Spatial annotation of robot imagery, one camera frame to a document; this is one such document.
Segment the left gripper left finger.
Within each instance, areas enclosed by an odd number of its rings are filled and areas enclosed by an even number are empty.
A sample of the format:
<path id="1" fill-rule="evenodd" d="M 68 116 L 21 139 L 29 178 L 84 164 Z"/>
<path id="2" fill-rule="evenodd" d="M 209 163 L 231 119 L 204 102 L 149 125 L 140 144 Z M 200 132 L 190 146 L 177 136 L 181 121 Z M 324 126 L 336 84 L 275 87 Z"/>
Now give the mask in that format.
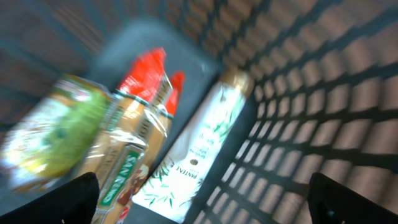
<path id="1" fill-rule="evenodd" d="M 1 223 L 90 224 L 100 195 L 97 176 L 87 172 L 59 188 L 1 215 Z"/>

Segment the spaghetti pack with red ends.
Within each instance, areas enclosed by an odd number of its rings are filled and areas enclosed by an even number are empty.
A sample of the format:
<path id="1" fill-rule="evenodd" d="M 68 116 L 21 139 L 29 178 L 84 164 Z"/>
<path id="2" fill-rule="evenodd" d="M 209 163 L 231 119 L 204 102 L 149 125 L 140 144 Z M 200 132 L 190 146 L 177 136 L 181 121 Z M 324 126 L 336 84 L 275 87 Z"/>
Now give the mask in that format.
<path id="1" fill-rule="evenodd" d="M 113 93 L 106 118 L 76 172 L 96 174 L 99 198 L 94 224 L 123 223 L 154 168 L 178 108 L 185 74 L 165 72 L 161 47 L 140 54 Z"/>

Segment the green yellow snack bar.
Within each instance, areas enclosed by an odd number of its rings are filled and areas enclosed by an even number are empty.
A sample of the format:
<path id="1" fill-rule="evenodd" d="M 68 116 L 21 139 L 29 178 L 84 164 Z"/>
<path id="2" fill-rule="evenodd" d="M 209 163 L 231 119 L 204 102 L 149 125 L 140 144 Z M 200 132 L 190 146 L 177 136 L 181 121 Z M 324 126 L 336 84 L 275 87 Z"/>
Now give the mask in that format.
<path id="1" fill-rule="evenodd" d="M 67 174 L 96 137 L 111 102 L 108 89 L 65 75 L 5 136 L 1 170 L 11 190 L 47 188 Z"/>

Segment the white Pantene tube gold cap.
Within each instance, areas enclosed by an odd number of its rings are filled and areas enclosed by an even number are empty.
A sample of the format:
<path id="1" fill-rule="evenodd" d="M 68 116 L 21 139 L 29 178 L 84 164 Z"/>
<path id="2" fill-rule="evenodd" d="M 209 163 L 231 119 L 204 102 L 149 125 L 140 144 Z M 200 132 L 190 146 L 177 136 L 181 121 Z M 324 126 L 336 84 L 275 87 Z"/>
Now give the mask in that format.
<path id="1" fill-rule="evenodd" d="M 132 201 L 182 223 L 253 86 L 245 71 L 222 74 Z"/>

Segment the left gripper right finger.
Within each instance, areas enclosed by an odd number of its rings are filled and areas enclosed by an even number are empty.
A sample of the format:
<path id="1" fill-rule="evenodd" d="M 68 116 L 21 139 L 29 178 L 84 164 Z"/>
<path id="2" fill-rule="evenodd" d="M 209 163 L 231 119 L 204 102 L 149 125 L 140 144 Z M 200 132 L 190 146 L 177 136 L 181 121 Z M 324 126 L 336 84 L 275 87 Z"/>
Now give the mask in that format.
<path id="1" fill-rule="evenodd" d="M 397 215 L 322 173 L 312 174 L 308 207 L 313 224 L 397 224 Z"/>

